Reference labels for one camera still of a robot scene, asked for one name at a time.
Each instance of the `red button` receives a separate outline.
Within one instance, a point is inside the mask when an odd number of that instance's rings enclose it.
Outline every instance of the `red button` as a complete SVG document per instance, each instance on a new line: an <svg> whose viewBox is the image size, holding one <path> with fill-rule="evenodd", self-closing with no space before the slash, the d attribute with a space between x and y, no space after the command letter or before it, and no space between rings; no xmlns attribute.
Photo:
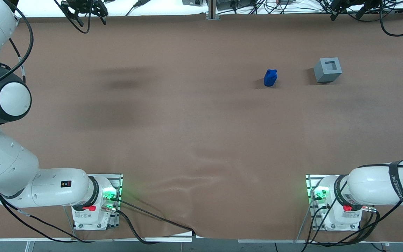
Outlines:
<svg viewBox="0 0 403 252"><path fill-rule="evenodd" d="M348 205L345 205L345 206L343 206L343 210L345 210L345 211L352 211L352 207L351 207L351 206L348 206Z"/></svg>
<svg viewBox="0 0 403 252"><path fill-rule="evenodd" d="M90 211L96 211L96 206L82 207L83 209L88 209Z"/></svg>

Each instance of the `gray square block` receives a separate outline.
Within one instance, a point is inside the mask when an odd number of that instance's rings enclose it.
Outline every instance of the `gray square block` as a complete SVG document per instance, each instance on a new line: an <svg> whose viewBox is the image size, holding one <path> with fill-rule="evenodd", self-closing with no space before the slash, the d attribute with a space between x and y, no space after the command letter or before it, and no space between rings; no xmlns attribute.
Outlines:
<svg viewBox="0 0 403 252"><path fill-rule="evenodd" d="M313 71L317 82L332 82L342 73L338 58L321 58Z"/></svg>

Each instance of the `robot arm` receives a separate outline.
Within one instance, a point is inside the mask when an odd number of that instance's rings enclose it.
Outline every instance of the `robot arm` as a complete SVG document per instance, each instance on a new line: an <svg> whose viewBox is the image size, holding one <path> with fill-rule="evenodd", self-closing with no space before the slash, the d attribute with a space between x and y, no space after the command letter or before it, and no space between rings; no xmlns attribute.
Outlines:
<svg viewBox="0 0 403 252"><path fill-rule="evenodd" d="M385 165L353 169L342 195L359 205L396 205L403 201L403 161L397 168L398 178L390 175L390 163Z"/></svg>
<svg viewBox="0 0 403 252"><path fill-rule="evenodd" d="M0 49L16 26L5 1L0 0ZM0 77L9 70L0 63ZM21 78L11 73L0 81L0 124L23 118L30 107L31 94ZM17 208L70 205L80 229L104 230L110 217L104 206L113 206L109 199L116 190L105 177L81 169L39 169L37 157L0 129L0 195Z"/></svg>
<svg viewBox="0 0 403 252"><path fill-rule="evenodd" d="M399 201L403 204L403 161L361 166L349 175L326 176L312 190L312 199L318 207L332 206L320 211L326 230L356 231L363 209Z"/></svg>

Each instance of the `brown table surface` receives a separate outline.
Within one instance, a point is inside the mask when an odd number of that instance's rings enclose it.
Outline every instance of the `brown table surface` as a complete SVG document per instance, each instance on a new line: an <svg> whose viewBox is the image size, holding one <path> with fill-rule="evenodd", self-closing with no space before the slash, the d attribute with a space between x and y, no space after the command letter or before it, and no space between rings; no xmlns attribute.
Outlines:
<svg viewBox="0 0 403 252"><path fill-rule="evenodd" d="M403 15L385 25L402 33ZM294 239L308 205L305 174L403 159L403 38L377 22L196 15L94 19L88 35L64 19L32 19L32 27L32 109L5 133L41 168L123 173L124 199L199 236ZM13 40L22 52L28 37L20 24ZM321 57L338 57L344 72L329 85L313 76ZM0 61L16 63L9 44ZM274 68L278 81L264 88ZM69 230L61 206L26 211ZM125 211L141 236L184 231ZM132 237L123 220L79 235ZM39 235L0 206L0 238L23 237ZM403 242L403 207L368 240Z"/></svg>

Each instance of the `black strap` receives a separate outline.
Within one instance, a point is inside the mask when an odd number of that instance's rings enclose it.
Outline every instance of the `black strap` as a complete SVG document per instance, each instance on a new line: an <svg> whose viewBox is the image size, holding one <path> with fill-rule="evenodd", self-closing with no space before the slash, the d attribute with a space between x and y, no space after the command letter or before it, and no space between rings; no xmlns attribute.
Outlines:
<svg viewBox="0 0 403 252"><path fill-rule="evenodd" d="M92 206L97 200L97 195L99 194L99 184L97 183L96 179L93 176L88 176L88 178L93 182L93 187L94 187L93 195L84 204L79 205L79 206L72 206L72 208L74 208L74 210L76 210L76 211L83 211L84 207Z"/></svg>
<svg viewBox="0 0 403 252"><path fill-rule="evenodd" d="M403 188L400 183L398 165L403 160L392 162L389 166L390 180L393 189L395 190L399 200L403 202Z"/></svg>
<svg viewBox="0 0 403 252"><path fill-rule="evenodd" d="M345 178L347 175L340 175L334 182L334 193L335 193L335 198L337 199L338 203L340 203L342 206L344 205L348 205L352 207L352 211L358 211L362 208L361 205L356 205L356 204L352 204L351 202L349 202L340 192L340 184L341 181L343 180L343 178Z"/></svg>

